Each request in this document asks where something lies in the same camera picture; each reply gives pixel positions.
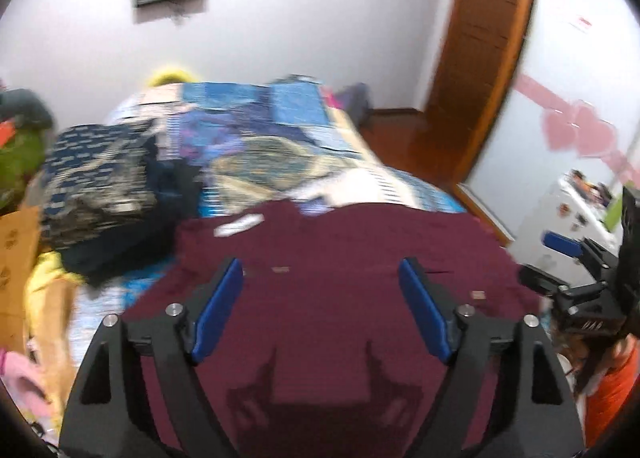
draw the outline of dark red fabric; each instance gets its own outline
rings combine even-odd
[[[177,264],[125,314],[156,315],[206,282],[224,257],[240,258],[244,291],[197,373],[244,456],[401,456],[445,371],[402,298],[404,257],[417,257],[433,281],[489,315],[537,310],[516,264],[469,214],[359,204],[303,217],[286,201],[255,212],[265,221],[229,238],[214,236],[229,218],[181,224]],[[471,291],[485,291],[486,300],[473,301]],[[178,446],[152,362],[143,367],[162,440]],[[490,372],[469,442],[484,431],[494,388]]]

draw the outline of green cloth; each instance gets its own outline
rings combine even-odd
[[[28,179],[44,162],[40,131],[20,129],[0,148],[0,211],[16,206]]]
[[[625,184],[625,187],[633,187],[634,184],[632,181],[628,181]],[[618,227],[620,221],[622,220],[622,193],[611,200],[609,207],[607,207],[607,213],[604,215],[604,219],[602,223],[607,228],[607,231],[612,233]]]

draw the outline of white wall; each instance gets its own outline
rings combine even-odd
[[[583,16],[592,26],[574,26]],[[535,0],[518,74],[532,77],[564,101],[592,104],[617,130],[626,153],[640,119],[640,26],[625,0]],[[572,168],[591,181],[611,183],[599,157],[576,149],[551,151],[543,108],[512,89],[466,182],[472,194],[512,234],[555,178]]]
[[[363,81],[377,108],[410,108],[440,2],[205,0],[176,24],[164,6],[140,13],[132,0],[12,0],[0,19],[0,77],[35,90],[60,127],[99,121],[167,64],[204,80]]]

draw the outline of pile of clothes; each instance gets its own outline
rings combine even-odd
[[[151,126],[70,128],[44,164],[43,239],[89,283],[164,258],[177,223],[198,214],[199,167],[158,161]]]

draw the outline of white tag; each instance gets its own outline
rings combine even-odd
[[[246,231],[251,227],[255,227],[262,222],[264,222],[264,215],[246,214],[235,222],[226,223],[224,225],[216,227],[215,231],[213,231],[213,234],[216,238],[227,238],[236,233]]]

